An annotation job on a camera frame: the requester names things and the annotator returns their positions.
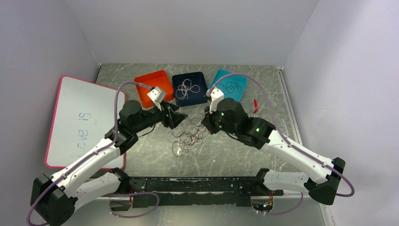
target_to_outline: table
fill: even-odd
[[[217,70],[225,69],[231,72],[244,73],[255,77],[267,89],[276,120],[281,130],[294,139],[294,128],[287,110],[286,98],[279,80],[279,75],[274,66],[262,65],[191,65],[191,64],[102,64],[96,83],[117,88],[125,81],[132,81],[135,77],[165,70],[169,79],[175,74],[201,71],[207,85],[211,84]],[[125,86],[127,100],[139,100],[134,85]],[[252,101],[256,98],[259,110],[252,112]],[[188,114],[188,119],[183,121],[174,131],[191,129],[191,118],[201,117],[206,104],[182,107],[180,110]],[[256,84],[248,81],[243,93],[241,103],[249,116],[257,116],[271,122],[270,110]],[[166,134],[170,131],[160,123],[155,130],[144,137],[127,151],[126,166],[124,171],[130,176],[138,177],[213,177],[213,176],[254,176],[260,168],[269,168],[277,171],[298,171],[292,165],[275,155],[250,148],[242,143],[232,140],[225,133],[219,132],[208,135],[201,145],[190,150],[181,157],[172,153],[172,143]]]

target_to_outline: white cable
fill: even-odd
[[[186,86],[186,84],[185,84],[186,81],[189,81],[189,82],[190,82],[190,86]],[[198,87],[198,91],[193,91],[192,88],[194,88],[194,87]],[[177,99],[179,99],[179,100],[188,99],[188,91],[191,91],[191,92],[193,92],[193,93],[198,93],[200,90],[201,90],[201,88],[200,88],[198,85],[192,85],[192,81],[191,81],[191,80],[185,79],[185,80],[183,81],[183,83],[182,83],[180,86],[177,87],[175,97],[176,97]],[[182,95],[183,95],[182,97],[178,97],[178,96],[177,96],[177,92],[178,92],[178,91],[181,91],[181,93],[182,93]]]

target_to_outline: white connector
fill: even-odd
[[[163,98],[165,98],[165,91],[161,90],[158,86],[155,89],[151,90],[147,93],[147,96],[151,99],[151,101],[155,104],[155,106],[162,111],[161,102]]]
[[[214,88],[212,93],[211,93],[211,105],[209,106],[209,113],[213,113],[216,111],[217,104],[221,102],[224,99],[224,93],[218,89]]]

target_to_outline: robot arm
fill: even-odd
[[[232,98],[224,99],[223,92],[215,88],[211,94],[212,103],[205,109],[202,124],[210,134],[224,131],[231,138],[245,145],[259,150],[269,151],[297,167],[300,173],[276,172],[261,169],[257,177],[268,189],[278,189],[309,193],[314,200],[331,205],[334,202],[340,178],[325,165],[343,172],[345,162],[340,158],[323,157],[287,138],[291,145],[287,145],[275,126],[270,122],[258,118],[248,117],[242,105]],[[292,145],[301,147],[303,151],[321,160],[320,165],[304,154],[294,150]]]
[[[161,122],[165,127],[174,129],[185,118],[186,114],[177,113],[178,106],[162,101],[163,91],[153,89],[148,96],[156,107],[143,110],[136,100],[127,101],[119,112],[118,136],[115,138],[115,127],[112,128],[92,150],[77,161],[59,172],[47,177],[41,175],[33,183],[31,205],[55,181],[58,181],[35,206],[35,210],[51,226],[59,226],[84,204],[109,193],[130,192],[130,177],[119,168],[114,168],[100,178],[88,181],[89,178],[108,162],[123,155],[137,141],[137,133]]]

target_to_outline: gray wall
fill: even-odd
[[[50,171],[59,79],[94,81],[97,63],[62,0],[1,0],[0,21],[0,225],[23,226],[33,179]]]
[[[399,222],[398,12],[397,0],[321,0],[285,65],[305,145],[345,159],[356,188],[331,207],[337,226]]]
[[[283,65],[319,0],[66,0],[101,63]]]

